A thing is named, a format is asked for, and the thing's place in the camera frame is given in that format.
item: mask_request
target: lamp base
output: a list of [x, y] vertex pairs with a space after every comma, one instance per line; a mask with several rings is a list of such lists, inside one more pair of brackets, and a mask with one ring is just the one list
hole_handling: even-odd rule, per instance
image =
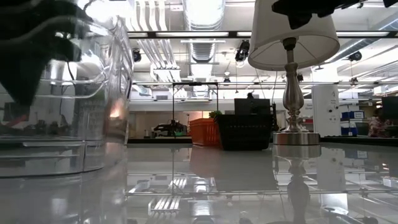
[[318, 133], [274, 133], [274, 144], [285, 146], [314, 146], [319, 145]]

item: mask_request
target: table lamp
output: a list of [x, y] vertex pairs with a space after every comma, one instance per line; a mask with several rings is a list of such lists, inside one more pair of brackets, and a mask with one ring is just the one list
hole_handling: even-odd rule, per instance
[[335, 26], [330, 16], [314, 16], [308, 24], [292, 30], [287, 16], [272, 11], [274, 2], [256, 1], [248, 62], [261, 70], [286, 71], [283, 104], [290, 118], [285, 131], [274, 134], [274, 144], [316, 145], [318, 134], [300, 124], [304, 97], [297, 69], [319, 65], [339, 51]]

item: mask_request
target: person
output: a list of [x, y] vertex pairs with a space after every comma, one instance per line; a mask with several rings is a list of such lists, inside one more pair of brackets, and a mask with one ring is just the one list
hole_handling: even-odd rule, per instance
[[253, 93], [248, 93], [248, 99], [254, 99]]
[[390, 121], [384, 119], [382, 108], [374, 111], [374, 117], [369, 123], [369, 137], [372, 138], [388, 138], [389, 133], [386, 131], [386, 126], [390, 125]]

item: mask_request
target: ceiling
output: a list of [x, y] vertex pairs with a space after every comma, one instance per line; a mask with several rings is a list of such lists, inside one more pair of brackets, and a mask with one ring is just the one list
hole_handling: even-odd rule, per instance
[[[333, 21], [336, 30], [376, 30], [375, 27], [384, 19], [388, 17], [396, 17], [398, 19], [398, 7], [393, 6], [389, 9], [379, 7], [382, 1], [368, 1], [368, 3], [368, 6], [377, 5], [377, 7], [363, 7], [361, 9], [354, 7], [335, 11]], [[181, 11], [182, 0], [167, 0], [165, 4], [168, 30], [185, 30], [183, 11]], [[253, 0], [226, 0], [221, 30], [251, 30], [253, 15]], [[340, 44], [344, 47], [358, 40], [360, 39], [340, 39]], [[190, 74], [190, 66], [187, 64], [190, 61], [189, 45], [182, 44], [180, 41], [179, 39], [170, 40], [175, 59], [181, 69], [180, 76], [185, 78]], [[225, 41], [225, 43], [217, 44], [216, 46], [216, 65], [212, 69], [212, 80], [222, 82], [224, 72], [228, 71], [230, 72], [229, 76], [232, 82], [236, 82], [236, 77], [238, 82], [256, 82], [258, 80], [256, 70], [248, 63], [242, 68], [236, 68], [234, 54], [242, 40], [226, 39]], [[352, 76], [374, 70], [377, 67], [395, 61], [395, 55], [398, 53], [397, 42], [397, 39], [381, 39], [360, 50], [363, 55], [362, 60], [352, 62], [352, 64], [350, 64], [349, 60], [340, 60], [333, 63], [332, 66], [336, 67], [338, 71], [338, 79], [348, 82]], [[131, 40], [131, 46], [132, 48], [139, 48], [136, 40]], [[381, 52], [384, 53], [375, 57], [375, 55]], [[138, 82], [153, 82], [153, 79], [149, 75], [150, 61], [142, 50], [141, 53], [142, 60], [134, 66], [134, 79]], [[312, 81], [310, 68], [303, 69], [300, 72], [303, 73], [304, 81]], [[258, 70], [257, 73], [262, 81], [273, 82], [275, 80], [275, 72]], [[398, 80], [398, 77], [395, 78], [397, 74], [398, 68], [392, 67], [388, 71], [375, 73], [360, 81], [374, 81], [382, 77], [391, 77], [388, 80], [393, 81]], [[282, 75], [279, 75], [277, 80], [281, 82], [283, 80]]]

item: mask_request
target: ceiling duct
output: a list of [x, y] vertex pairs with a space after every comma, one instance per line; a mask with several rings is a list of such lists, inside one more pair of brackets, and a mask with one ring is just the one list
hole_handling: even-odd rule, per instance
[[[370, 30], [397, 30], [398, 31], [398, 12], [394, 13], [392, 16], [389, 16], [387, 19], [379, 22], [377, 25], [372, 27]], [[380, 38], [371, 38], [371, 39], [354, 39], [351, 40], [340, 47], [340, 51], [337, 52], [332, 58], [326, 61], [326, 63], [333, 63], [345, 57], [352, 55], [353, 53], [367, 47], [376, 41], [380, 40]]]
[[[183, 0], [186, 30], [219, 30], [223, 23], [225, 0]], [[190, 61], [193, 63], [214, 62], [216, 44], [191, 43]], [[191, 73], [196, 78], [210, 77], [211, 64], [191, 65]], [[201, 89], [198, 96], [206, 96]]]

